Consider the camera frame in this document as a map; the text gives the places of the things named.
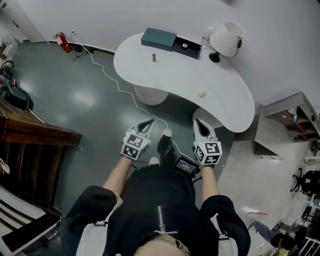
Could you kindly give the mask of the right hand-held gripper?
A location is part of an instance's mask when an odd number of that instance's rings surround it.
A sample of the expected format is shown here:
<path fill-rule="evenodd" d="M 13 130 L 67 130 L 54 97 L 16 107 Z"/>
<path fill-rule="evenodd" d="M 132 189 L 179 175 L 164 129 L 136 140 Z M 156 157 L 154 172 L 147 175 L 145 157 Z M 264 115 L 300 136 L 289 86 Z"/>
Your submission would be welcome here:
<path fill-rule="evenodd" d="M 222 144 L 216 137 L 215 130 L 206 121 L 193 121 L 194 154 L 202 166 L 216 165 L 222 157 Z"/>

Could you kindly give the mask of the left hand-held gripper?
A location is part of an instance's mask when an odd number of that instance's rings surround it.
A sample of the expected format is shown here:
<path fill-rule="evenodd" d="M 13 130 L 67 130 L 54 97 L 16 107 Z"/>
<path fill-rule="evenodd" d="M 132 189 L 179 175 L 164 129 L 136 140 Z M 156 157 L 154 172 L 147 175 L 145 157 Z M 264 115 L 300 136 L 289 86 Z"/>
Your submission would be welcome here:
<path fill-rule="evenodd" d="M 121 156 L 136 161 L 149 147 L 155 124 L 151 118 L 130 127 L 122 140 Z"/>

